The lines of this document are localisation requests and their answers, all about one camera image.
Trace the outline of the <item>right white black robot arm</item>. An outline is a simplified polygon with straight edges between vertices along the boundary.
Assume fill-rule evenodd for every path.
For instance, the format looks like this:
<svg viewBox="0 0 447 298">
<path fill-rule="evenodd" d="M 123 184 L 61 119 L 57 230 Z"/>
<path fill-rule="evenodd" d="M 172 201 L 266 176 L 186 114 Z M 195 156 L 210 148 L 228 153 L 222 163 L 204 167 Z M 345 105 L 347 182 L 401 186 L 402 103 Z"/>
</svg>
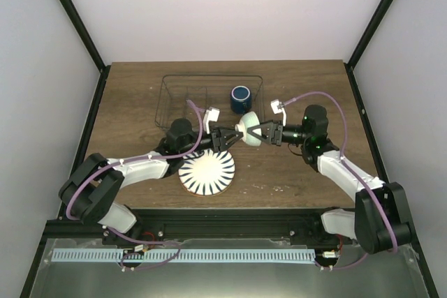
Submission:
<svg viewBox="0 0 447 298">
<path fill-rule="evenodd" d="M 342 155 L 328 138 L 324 107 L 307 106 L 300 125 L 282 121 L 261 123 L 255 112 L 249 112 L 235 128 L 242 132 L 242 139 L 249 146 L 264 142 L 299 147 L 307 165 L 333 181 L 354 201 L 354 210 L 326 211 L 311 225 L 310 235 L 316 243 L 326 244 L 339 234 L 356 240 L 365 252 L 375 254 L 414 240 L 415 228 L 403 187 L 373 177 Z"/>
</svg>

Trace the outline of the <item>black wire dish rack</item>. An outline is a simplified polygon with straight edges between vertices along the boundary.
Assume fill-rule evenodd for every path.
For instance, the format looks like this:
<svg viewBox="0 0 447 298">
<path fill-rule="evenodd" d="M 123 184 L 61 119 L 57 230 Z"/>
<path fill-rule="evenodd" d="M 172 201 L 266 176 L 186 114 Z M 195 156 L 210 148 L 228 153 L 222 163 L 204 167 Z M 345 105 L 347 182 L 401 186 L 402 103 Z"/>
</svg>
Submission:
<svg viewBox="0 0 447 298">
<path fill-rule="evenodd" d="M 185 118 L 197 129 L 198 118 L 187 103 L 191 100 L 200 109 L 201 115 L 210 107 L 219 109 L 216 125 L 233 126 L 242 117 L 230 106 L 230 94 L 238 86 L 250 90 L 249 111 L 255 112 L 261 121 L 264 120 L 263 78 L 260 75 L 169 74 L 161 80 L 154 122 L 166 131 L 174 120 Z"/>
</svg>

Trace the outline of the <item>mint green bowl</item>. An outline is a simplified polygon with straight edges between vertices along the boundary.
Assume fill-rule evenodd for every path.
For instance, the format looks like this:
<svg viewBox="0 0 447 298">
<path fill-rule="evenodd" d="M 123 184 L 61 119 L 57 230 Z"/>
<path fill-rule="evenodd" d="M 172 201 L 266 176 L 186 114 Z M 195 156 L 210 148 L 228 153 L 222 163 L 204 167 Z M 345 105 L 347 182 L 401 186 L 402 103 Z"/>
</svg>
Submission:
<svg viewBox="0 0 447 298">
<path fill-rule="evenodd" d="M 255 112 L 248 112 L 244 114 L 239 123 L 235 125 L 235 130 L 242 133 L 242 141 L 250 147 L 259 147 L 261 145 L 261 140 L 257 137 L 249 134 L 248 129 L 259 126 L 260 121 Z"/>
</svg>

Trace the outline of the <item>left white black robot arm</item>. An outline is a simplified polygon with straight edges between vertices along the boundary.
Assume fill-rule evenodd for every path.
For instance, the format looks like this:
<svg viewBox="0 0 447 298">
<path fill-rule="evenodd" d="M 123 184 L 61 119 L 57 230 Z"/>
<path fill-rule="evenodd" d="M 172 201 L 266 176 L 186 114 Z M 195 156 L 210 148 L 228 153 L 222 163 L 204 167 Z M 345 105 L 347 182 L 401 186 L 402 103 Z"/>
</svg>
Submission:
<svg viewBox="0 0 447 298">
<path fill-rule="evenodd" d="M 90 155 L 62 186 L 59 197 L 66 217 L 118 231 L 128 245 L 142 239 L 135 214 L 116 203 L 119 190 L 148 179 L 178 174 L 183 187 L 199 196 L 225 191 L 235 176 L 229 148 L 247 134 L 243 125 L 194 131 L 188 119 L 176 119 L 158 147 L 144 156 L 106 159 Z"/>
</svg>

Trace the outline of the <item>dark blue mug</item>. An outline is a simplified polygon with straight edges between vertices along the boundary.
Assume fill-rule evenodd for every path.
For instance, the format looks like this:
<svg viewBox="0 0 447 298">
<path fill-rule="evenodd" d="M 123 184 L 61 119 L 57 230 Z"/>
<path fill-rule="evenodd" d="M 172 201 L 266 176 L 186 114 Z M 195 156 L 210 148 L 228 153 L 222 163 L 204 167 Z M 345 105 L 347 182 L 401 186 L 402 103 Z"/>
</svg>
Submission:
<svg viewBox="0 0 447 298">
<path fill-rule="evenodd" d="M 251 90 L 243 85 L 233 87 L 230 91 L 230 108 L 236 114 L 245 114 L 251 110 Z"/>
</svg>

